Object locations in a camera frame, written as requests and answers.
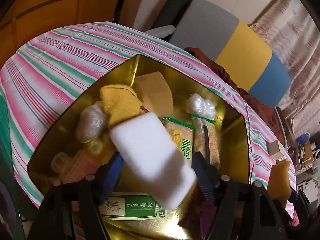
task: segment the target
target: screw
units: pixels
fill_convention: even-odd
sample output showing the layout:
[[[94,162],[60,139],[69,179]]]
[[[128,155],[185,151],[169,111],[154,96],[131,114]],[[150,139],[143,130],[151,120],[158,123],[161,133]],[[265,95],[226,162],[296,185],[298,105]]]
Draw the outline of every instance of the screw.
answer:
[[[256,187],[262,187],[262,183],[260,181],[255,181],[253,183]]]
[[[62,184],[61,180],[55,180],[55,181],[53,182],[53,185],[54,185],[55,187],[58,187],[58,186],[60,186],[61,184]]]
[[[87,176],[85,177],[85,179],[86,179],[87,181],[92,181],[92,180],[95,179],[95,176],[92,175],[92,174],[90,174],[90,175],[87,175]]]
[[[222,176],[221,176],[221,179],[222,179],[223,181],[230,181],[230,177],[229,177],[228,175],[222,175]]]

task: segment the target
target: patterned curtain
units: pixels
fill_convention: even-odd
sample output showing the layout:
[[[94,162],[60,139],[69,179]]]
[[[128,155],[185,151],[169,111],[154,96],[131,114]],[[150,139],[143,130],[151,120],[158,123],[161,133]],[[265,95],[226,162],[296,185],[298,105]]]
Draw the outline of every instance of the patterned curtain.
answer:
[[[277,0],[251,28],[271,47],[292,79],[279,103],[295,136],[320,129],[320,32],[299,0]]]

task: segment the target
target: brown blanket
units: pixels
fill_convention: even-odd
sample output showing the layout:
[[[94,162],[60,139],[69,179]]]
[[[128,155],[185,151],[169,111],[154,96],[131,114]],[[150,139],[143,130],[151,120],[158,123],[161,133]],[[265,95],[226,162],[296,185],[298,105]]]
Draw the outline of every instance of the brown blanket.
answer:
[[[223,67],[209,59],[199,48],[188,47],[185,49],[185,51],[189,52],[192,56],[206,64],[225,83],[230,85],[234,90],[238,91],[247,104],[251,106],[258,116],[260,116],[260,118],[268,125],[282,145],[284,144],[284,137],[275,109],[262,104],[257,98],[252,97],[252,95],[248,94],[248,92],[244,89],[238,88],[236,83],[234,83],[230,78],[228,72]]]

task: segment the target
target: clear plastic wrap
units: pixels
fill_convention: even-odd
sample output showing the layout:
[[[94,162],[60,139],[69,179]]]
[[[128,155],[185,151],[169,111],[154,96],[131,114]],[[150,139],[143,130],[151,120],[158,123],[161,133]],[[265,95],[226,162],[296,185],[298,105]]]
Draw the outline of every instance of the clear plastic wrap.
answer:
[[[211,120],[217,114],[215,105],[209,99],[203,99],[197,93],[190,96],[186,111],[189,114],[195,114]]]
[[[89,142],[97,138],[107,123],[107,115],[102,110],[102,101],[87,106],[80,114],[76,128],[76,138],[80,143]]]

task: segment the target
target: golden metallic container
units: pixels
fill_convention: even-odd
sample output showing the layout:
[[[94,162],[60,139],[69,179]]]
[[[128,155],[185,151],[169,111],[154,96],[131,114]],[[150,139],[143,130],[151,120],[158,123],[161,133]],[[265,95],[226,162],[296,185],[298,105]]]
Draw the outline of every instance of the golden metallic container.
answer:
[[[61,151],[73,157],[82,148],[74,135],[79,115],[85,107],[100,100],[99,89],[110,84],[132,86],[135,76],[155,71],[162,73],[172,91],[173,118],[190,123],[189,114],[184,111],[184,107],[186,100],[193,93],[210,99],[216,105],[215,126],[221,162],[220,172],[235,181],[248,183],[247,132],[241,114],[214,92],[192,78],[149,57],[136,55],[90,86],[47,131],[28,164],[28,174],[42,194],[47,193],[51,182],[57,178],[57,174],[50,167],[52,158]],[[141,192],[143,190],[143,185],[125,166],[121,174],[121,183],[115,191]],[[111,239],[194,239],[188,230],[177,225],[186,214],[192,190],[176,210],[168,212],[166,218],[136,221],[105,220]]]

